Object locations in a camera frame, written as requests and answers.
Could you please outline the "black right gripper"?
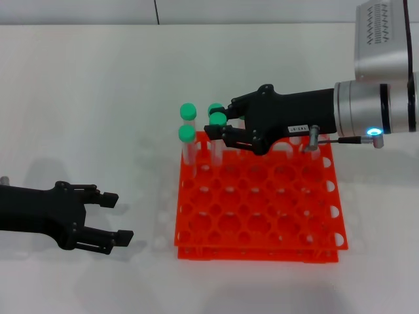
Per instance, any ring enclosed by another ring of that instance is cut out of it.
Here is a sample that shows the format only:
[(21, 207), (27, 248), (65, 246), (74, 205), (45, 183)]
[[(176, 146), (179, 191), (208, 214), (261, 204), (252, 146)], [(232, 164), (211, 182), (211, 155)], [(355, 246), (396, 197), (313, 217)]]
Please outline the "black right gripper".
[(208, 138), (257, 156), (266, 154), (280, 139), (309, 135), (312, 126), (317, 126), (321, 134), (337, 131), (332, 88), (278, 94), (273, 85), (267, 84), (232, 99), (225, 115), (228, 119), (244, 118), (246, 129), (207, 125), (204, 131)]

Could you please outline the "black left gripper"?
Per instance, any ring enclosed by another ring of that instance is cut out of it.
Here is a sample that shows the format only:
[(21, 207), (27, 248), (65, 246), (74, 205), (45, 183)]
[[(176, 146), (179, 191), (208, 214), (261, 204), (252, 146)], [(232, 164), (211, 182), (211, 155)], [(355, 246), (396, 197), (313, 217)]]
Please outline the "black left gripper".
[(134, 232), (83, 227), (86, 204), (114, 208), (118, 194), (101, 193), (95, 184), (57, 182), (50, 190), (1, 186), (1, 230), (43, 234), (63, 250), (81, 249), (109, 255), (129, 246)]

